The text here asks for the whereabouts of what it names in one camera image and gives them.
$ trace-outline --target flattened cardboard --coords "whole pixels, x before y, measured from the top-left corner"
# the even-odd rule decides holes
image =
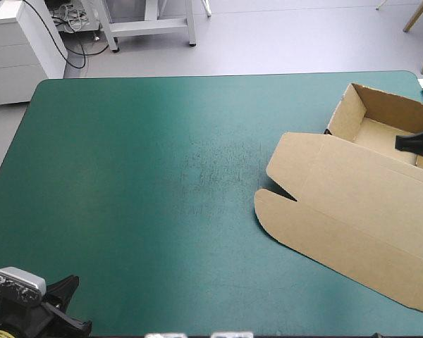
[[[349,84],[328,124],[329,132],[385,156],[423,168],[416,154],[395,149],[396,135],[423,131],[423,104],[403,96]]]
[[[264,229],[423,311],[423,170],[332,135],[287,133],[266,169],[294,196],[255,194]]]

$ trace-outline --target table surface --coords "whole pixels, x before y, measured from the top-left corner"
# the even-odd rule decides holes
[[[278,244],[254,192],[286,131],[407,72],[48,80],[0,169],[0,267],[80,288],[99,335],[423,334],[423,313]]]

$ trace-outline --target cable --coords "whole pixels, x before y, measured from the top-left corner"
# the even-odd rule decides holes
[[[54,36],[51,34],[50,29],[47,27],[47,24],[44,22],[44,19],[42,19],[42,16],[39,14],[39,12],[36,10],[35,7],[33,7],[32,4],[30,4],[27,0],[22,0],[23,2],[25,2],[35,13],[36,15],[39,17],[39,19],[42,21],[42,23],[45,26],[45,29],[47,30],[47,32],[49,33],[51,40],[54,42],[56,49],[58,49],[58,52],[60,53],[60,55],[63,57],[64,61],[67,62],[68,65],[70,65],[71,67],[74,67],[75,69],[82,69],[86,66],[86,55],[85,55],[85,50],[83,49],[83,45],[80,41],[80,39],[77,37],[77,35],[75,34],[75,36],[78,39],[78,42],[80,43],[80,47],[82,49],[83,52],[83,64],[79,67],[77,65],[72,64],[61,52],[60,48],[58,47],[58,44],[56,43]]]
[[[65,20],[63,20],[63,19],[61,19],[61,18],[59,18],[59,17],[57,17],[57,16],[52,16],[51,17],[52,19],[54,19],[54,20],[59,20],[59,22],[57,22],[56,23],[56,26],[58,27],[59,25],[65,25],[66,23],[67,23],[67,21],[65,21]],[[87,54],[85,54],[85,53],[78,53],[77,51],[73,51],[72,49],[69,49],[68,47],[66,47],[66,49],[68,50],[68,51],[70,51],[71,53],[74,53],[74,54],[77,54],[77,55],[81,55],[81,56],[94,56],[94,55],[99,55],[99,54],[102,54],[104,51],[106,51],[106,49],[109,47],[109,45],[106,45],[103,49],[101,49],[100,51],[98,51],[98,52],[95,52],[95,53],[87,53]]]
[[[76,52],[76,51],[73,51],[72,49],[69,49],[68,47],[66,47],[66,49],[68,50],[68,51],[70,51],[71,53],[74,53],[74,54],[77,54],[77,55],[84,55],[84,56],[94,56],[94,55],[99,55],[99,54],[102,54],[104,51],[106,51],[106,49],[108,48],[109,46],[108,45],[106,45],[102,50],[100,50],[100,51],[98,51],[97,53],[88,53],[88,54],[81,54],[81,53],[78,53],[78,52]]]

